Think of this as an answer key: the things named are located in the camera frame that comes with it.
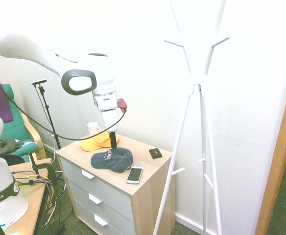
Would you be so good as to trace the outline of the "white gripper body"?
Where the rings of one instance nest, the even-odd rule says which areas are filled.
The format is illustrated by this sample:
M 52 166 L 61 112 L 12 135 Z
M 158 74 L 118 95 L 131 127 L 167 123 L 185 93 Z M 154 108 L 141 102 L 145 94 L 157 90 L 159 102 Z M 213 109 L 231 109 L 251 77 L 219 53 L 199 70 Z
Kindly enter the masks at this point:
M 109 132 L 115 132 L 118 129 L 117 125 L 117 95 L 115 93 L 106 95 L 95 95 L 95 103 L 102 115 L 105 124 L 105 129 Z

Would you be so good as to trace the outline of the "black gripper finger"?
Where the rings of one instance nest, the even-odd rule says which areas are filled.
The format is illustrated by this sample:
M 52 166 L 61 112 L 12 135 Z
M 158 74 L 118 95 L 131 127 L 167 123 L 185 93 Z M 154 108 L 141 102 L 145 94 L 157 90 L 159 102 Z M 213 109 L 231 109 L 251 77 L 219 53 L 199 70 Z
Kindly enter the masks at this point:
M 117 148 L 117 139 L 116 139 L 116 133 L 115 132 L 110 132 L 110 143 L 111 143 L 111 148 L 116 149 Z

